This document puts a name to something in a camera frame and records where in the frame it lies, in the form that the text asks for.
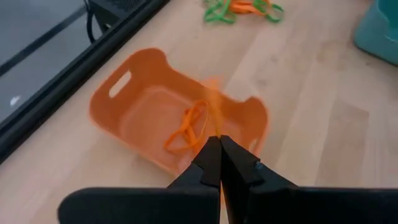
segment wooden table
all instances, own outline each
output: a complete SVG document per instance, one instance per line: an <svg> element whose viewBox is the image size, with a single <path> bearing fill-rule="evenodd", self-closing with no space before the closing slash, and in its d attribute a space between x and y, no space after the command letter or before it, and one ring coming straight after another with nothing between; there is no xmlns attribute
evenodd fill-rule
<svg viewBox="0 0 398 224"><path fill-rule="evenodd" d="M201 0L173 0L0 166L0 223L56 223L83 187L165 187L172 177L93 125L90 96L133 52L158 47L198 80L262 98L261 159L298 185L398 187L398 68L353 45L369 0L276 0L277 25L240 16L204 24Z"/></svg>

